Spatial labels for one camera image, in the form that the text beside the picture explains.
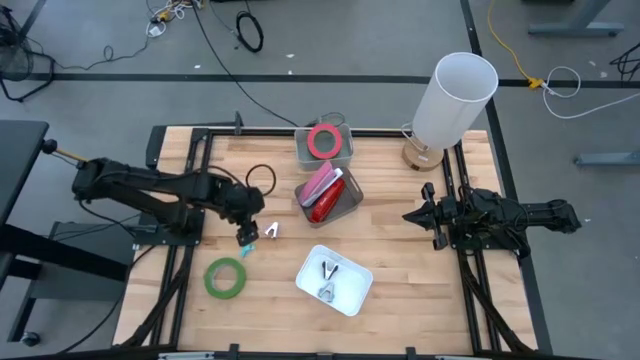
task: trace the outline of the desk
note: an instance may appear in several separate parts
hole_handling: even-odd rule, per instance
[[[191,130],[167,128],[159,170],[183,171]],[[443,171],[410,170],[400,158],[404,141],[355,138],[349,168],[365,199],[355,212],[311,229],[293,197],[294,188],[310,174],[298,168],[292,137],[215,136],[211,164],[240,179],[259,163],[276,171],[276,189],[266,197],[257,221],[261,231],[280,222],[279,237],[256,242],[256,250],[242,260],[248,277],[244,290],[233,299],[218,300],[206,293],[202,276],[214,260],[238,258],[240,249],[236,226],[207,213],[203,241],[193,257],[178,348],[225,351],[238,343],[241,351],[401,354],[413,346],[419,354],[471,354],[456,252],[434,251],[432,232],[401,218],[422,204],[419,192],[426,181],[434,183],[437,197],[446,194]],[[499,191],[486,132],[467,132],[463,143],[472,186]],[[266,189],[271,177],[256,171],[251,183]],[[358,315],[346,317],[296,287],[298,270],[316,244],[372,271],[374,282]],[[156,302],[166,252],[166,247],[154,249],[131,272],[114,343],[131,336]],[[516,258],[501,250],[484,253],[494,304],[521,340],[535,348]],[[487,326],[476,308],[488,348]],[[167,307],[161,343],[168,339],[173,309],[172,304]]]

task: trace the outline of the red tape roll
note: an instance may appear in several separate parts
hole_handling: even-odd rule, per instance
[[[316,136],[324,131],[333,135],[335,145],[333,146],[333,149],[323,153],[318,150],[315,142]],[[338,128],[331,124],[318,124],[314,126],[313,129],[311,129],[311,133],[309,133],[309,136],[307,137],[307,146],[309,147],[311,155],[315,156],[318,159],[328,160],[335,157],[340,152],[340,149],[342,148],[342,135],[340,135],[340,131],[338,131]]]

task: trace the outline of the green tape roll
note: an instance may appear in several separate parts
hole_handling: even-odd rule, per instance
[[[231,266],[236,270],[236,283],[228,290],[216,289],[213,284],[213,277],[215,276],[216,271],[223,266]],[[204,274],[204,287],[207,288],[209,295],[218,299],[231,299],[238,295],[244,288],[244,284],[246,282],[247,272],[244,269],[244,266],[242,266],[238,260],[232,258],[222,258],[214,261],[209,265],[207,272]]]

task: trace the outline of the concrete floor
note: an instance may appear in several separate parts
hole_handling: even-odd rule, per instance
[[[150,2],[152,6],[163,3]],[[14,8],[22,23],[36,1],[4,3]],[[486,0],[471,0],[483,54],[502,79],[519,79],[512,59],[488,32],[488,4]],[[228,23],[233,23],[235,13],[242,8],[236,2],[215,6]],[[251,7],[266,37],[265,49],[257,55],[234,49],[236,41],[212,14],[201,13],[213,45],[233,73],[428,76],[443,55],[470,51],[457,1],[263,0],[252,1]],[[599,80],[606,72],[604,80],[617,80],[617,72],[608,62],[637,43],[640,3],[613,1],[598,18],[625,24],[626,31],[616,38],[527,35],[528,23],[562,18],[570,10],[558,5],[497,1],[494,27],[518,52],[531,75],[546,77],[552,67],[566,65],[584,79]],[[101,59],[107,44],[116,56],[137,50],[144,43],[146,11],[142,0],[49,0],[29,36],[61,63],[87,65]],[[189,12],[184,20],[172,22],[140,56],[100,65],[90,72],[224,73]],[[36,84],[24,81],[10,84],[10,89],[19,93]],[[413,117],[426,87],[336,83],[244,86],[265,106],[299,123],[340,111],[354,127],[399,127]],[[573,114],[632,93],[634,90],[585,89],[574,99],[552,101],[552,106],[557,112]],[[635,334],[640,330],[640,309],[634,306],[640,297],[640,230],[635,224],[640,211],[636,190],[640,171],[578,169],[571,160],[580,152],[637,150],[640,130],[632,114],[640,111],[640,100],[571,121],[551,116],[539,91],[500,88],[495,102],[520,200],[565,198],[583,220],[584,228],[571,236],[529,232],[554,352],[603,359],[634,358]],[[48,136],[65,149],[138,166],[143,165],[152,125],[229,121],[235,110],[240,110],[250,125],[282,125],[253,105],[232,83],[59,81],[24,104],[0,99],[0,118],[47,121],[51,125]],[[474,128],[488,129],[484,114]],[[40,157],[10,222],[37,233],[48,233],[53,221],[95,222],[72,200],[69,187],[73,176],[73,169],[58,159]],[[116,218],[133,213],[107,201],[95,207]],[[0,302],[18,304],[25,288],[24,282],[11,279],[0,293]],[[110,306],[101,302],[43,302],[28,328],[42,333],[45,341],[31,349],[0,342],[0,353],[4,357],[60,350],[92,328]],[[10,308],[3,309],[8,310],[0,313],[0,337],[5,336],[12,319]],[[112,317],[83,348],[108,346],[115,319]]]

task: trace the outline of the yellow cable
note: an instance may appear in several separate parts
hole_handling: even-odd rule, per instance
[[[518,60],[518,55],[516,55],[516,52],[513,51],[509,47],[509,45],[505,44],[502,40],[500,40],[500,38],[498,37],[498,34],[496,34],[496,32],[493,30],[493,25],[491,24],[491,13],[493,12],[494,4],[495,4],[495,0],[491,0],[491,4],[489,4],[489,11],[487,12],[487,23],[489,23],[489,31],[491,31],[491,35],[493,35],[496,41],[500,45],[502,45],[503,48],[507,49],[507,51],[511,53],[511,56],[513,56],[513,60],[515,60],[516,66],[518,67],[518,71],[520,71],[520,73],[529,81],[529,87],[531,89],[535,89],[539,87],[540,85],[542,85],[542,83],[544,83],[544,80],[537,79],[527,75],[527,73],[522,69],[522,66],[520,65],[520,60]]]
[[[56,152],[57,152],[58,154],[62,155],[62,156],[66,156],[66,157],[71,158],[71,159],[73,159],[73,160],[77,160],[77,161],[89,161],[88,159],[85,159],[85,158],[83,158],[83,157],[81,157],[81,156],[78,156],[78,155],[72,154],[72,153],[70,153],[70,152],[66,152],[66,151],[64,151],[64,150],[56,149]]]

